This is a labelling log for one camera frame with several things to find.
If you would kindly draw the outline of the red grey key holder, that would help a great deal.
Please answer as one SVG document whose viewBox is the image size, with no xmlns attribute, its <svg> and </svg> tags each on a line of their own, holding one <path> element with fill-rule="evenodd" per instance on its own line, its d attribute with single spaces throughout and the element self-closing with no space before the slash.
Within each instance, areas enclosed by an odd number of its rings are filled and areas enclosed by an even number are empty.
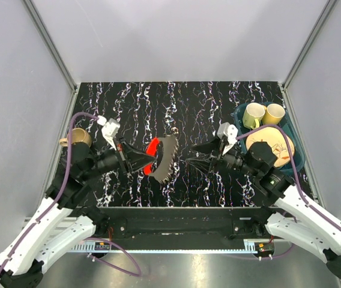
<svg viewBox="0 0 341 288">
<path fill-rule="evenodd" d="M 155 137 L 148 145 L 146 153 L 154 157 L 159 144 L 162 144 L 163 151 L 161 162 L 156 166 L 155 170 L 152 170 L 152 164 L 146 165 L 143 172 L 146 176 L 153 177 L 159 183 L 165 183 L 171 178 L 175 154 L 179 147 L 178 139 L 174 134 Z"/>
</svg>

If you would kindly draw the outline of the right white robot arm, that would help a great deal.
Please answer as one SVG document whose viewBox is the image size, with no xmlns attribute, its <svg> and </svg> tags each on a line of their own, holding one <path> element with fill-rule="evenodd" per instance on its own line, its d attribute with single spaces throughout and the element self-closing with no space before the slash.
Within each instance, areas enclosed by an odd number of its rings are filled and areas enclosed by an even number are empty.
<svg viewBox="0 0 341 288">
<path fill-rule="evenodd" d="M 192 149 L 201 156 L 187 162 L 202 173 L 225 168 L 253 178 L 254 203 L 266 213 L 251 222 L 256 237 L 285 239 L 318 257 L 341 279 L 341 220 L 274 167 L 277 157 L 268 143 L 255 142 L 245 154 L 219 138 Z"/>
</svg>

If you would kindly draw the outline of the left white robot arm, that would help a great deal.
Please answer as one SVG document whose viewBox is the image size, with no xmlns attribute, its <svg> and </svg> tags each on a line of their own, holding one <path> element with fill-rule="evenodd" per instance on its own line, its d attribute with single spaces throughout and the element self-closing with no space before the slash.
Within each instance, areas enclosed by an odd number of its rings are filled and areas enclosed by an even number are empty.
<svg viewBox="0 0 341 288">
<path fill-rule="evenodd" d="M 3 287 L 36 287 L 47 270 L 80 241 L 102 238 L 110 232 L 110 218 L 98 208 L 85 208 L 74 224 L 53 239 L 51 232 L 91 192 L 91 180 L 121 170 L 134 173 L 153 163 L 155 157 L 129 145 L 97 155 L 90 143 L 67 145 L 65 172 L 54 177 L 31 220 L 16 239 L 0 253 L 0 284 Z"/>
</svg>

